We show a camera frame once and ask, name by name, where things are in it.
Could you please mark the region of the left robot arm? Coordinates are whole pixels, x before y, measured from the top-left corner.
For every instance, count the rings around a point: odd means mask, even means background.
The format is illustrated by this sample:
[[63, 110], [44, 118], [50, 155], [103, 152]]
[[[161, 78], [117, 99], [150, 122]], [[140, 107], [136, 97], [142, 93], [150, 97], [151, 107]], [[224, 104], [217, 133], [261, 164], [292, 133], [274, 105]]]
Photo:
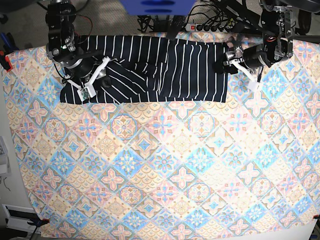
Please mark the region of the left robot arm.
[[258, 76], [264, 67], [270, 68], [292, 57], [294, 19], [290, 6], [279, 0], [260, 0], [259, 4], [262, 8], [260, 17], [245, 6], [245, 1], [223, 0], [217, 4], [236, 20], [237, 27], [260, 32], [263, 40], [246, 49], [240, 45], [227, 49], [213, 65], [219, 74], [233, 75], [241, 71], [247, 76]]

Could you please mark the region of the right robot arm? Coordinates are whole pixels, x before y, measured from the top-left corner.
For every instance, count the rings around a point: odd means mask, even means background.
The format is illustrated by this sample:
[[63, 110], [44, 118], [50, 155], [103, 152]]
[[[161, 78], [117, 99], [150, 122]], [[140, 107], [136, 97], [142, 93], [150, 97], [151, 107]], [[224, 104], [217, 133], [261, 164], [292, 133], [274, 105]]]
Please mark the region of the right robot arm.
[[80, 10], [70, 0], [51, 0], [47, 6], [45, 22], [48, 26], [48, 44], [46, 54], [53, 64], [60, 65], [65, 75], [60, 72], [62, 83], [72, 81], [79, 88], [85, 87], [94, 72], [103, 63], [103, 51], [97, 48], [85, 49], [89, 36], [79, 36], [73, 22]]

